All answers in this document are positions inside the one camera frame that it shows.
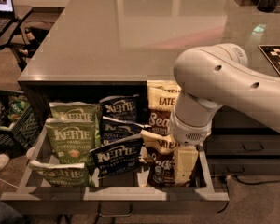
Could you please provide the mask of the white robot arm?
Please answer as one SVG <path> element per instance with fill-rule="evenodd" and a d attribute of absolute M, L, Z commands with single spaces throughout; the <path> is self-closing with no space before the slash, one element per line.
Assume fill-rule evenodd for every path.
<path fill-rule="evenodd" d="M 238 110 L 280 133 L 280 77 L 247 67 L 245 51 L 225 43 L 183 51 L 175 60 L 174 77 L 181 88 L 170 117 L 170 134 L 180 144 L 174 151 L 175 182 L 190 180 L 194 150 L 211 134 L 222 106 Z"/>

